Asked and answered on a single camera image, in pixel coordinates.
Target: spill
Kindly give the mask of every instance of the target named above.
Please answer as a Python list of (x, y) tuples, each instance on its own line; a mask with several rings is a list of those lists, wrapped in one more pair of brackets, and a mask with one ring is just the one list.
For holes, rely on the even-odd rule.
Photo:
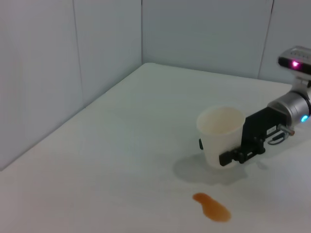
[(203, 213), (209, 219), (216, 222), (228, 222), (231, 219), (231, 213), (227, 208), (207, 194), (197, 193), (192, 198), (202, 205)]

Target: white table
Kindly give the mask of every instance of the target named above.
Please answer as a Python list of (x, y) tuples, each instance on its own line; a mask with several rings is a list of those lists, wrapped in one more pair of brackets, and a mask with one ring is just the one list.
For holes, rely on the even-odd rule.
[[(220, 172), (195, 127), (211, 105), (250, 114), (289, 89), (145, 64), (0, 173), (0, 232), (310, 233), (310, 122)], [(197, 192), (232, 219), (206, 218)]]

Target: pink light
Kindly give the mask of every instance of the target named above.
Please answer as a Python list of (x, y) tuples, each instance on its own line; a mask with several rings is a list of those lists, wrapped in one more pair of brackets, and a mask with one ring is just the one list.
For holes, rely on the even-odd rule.
[(293, 62), (292, 62), (292, 65), (293, 65), (293, 67), (297, 67), (297, 66), (299, 66), (299, 63), (296, 62), (296, 61), (293, 61)]

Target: white paper cup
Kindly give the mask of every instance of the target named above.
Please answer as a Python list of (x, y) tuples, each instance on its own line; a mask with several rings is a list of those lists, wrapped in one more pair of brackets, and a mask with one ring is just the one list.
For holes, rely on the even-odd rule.
[(227, 106), (215, 106), (203, 111), (196, 122), (207, 163), (214, 168), (230, 168), (219, 164), (219, 155), (241, 145), (245, 115)]

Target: white wall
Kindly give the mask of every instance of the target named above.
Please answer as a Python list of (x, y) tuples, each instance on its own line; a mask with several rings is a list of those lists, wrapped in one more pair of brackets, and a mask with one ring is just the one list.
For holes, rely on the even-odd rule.
[(273, 0), (143, 0), (143, 62), (257, 78)]
[(311, 1), (275, 0), (260, 79), (282, 83), (293, 81), (293, 75), (280, 68), (277, 58), (295, 45), (311, 48), (310, 9)]
[(141, 65), (140, 0), (75, 0), (85, 105)]
[(141, 65), (140, 0), (0, 0), (0, 169)]
[(82, 107), (72, 0), (1, 0), (0, 169)]

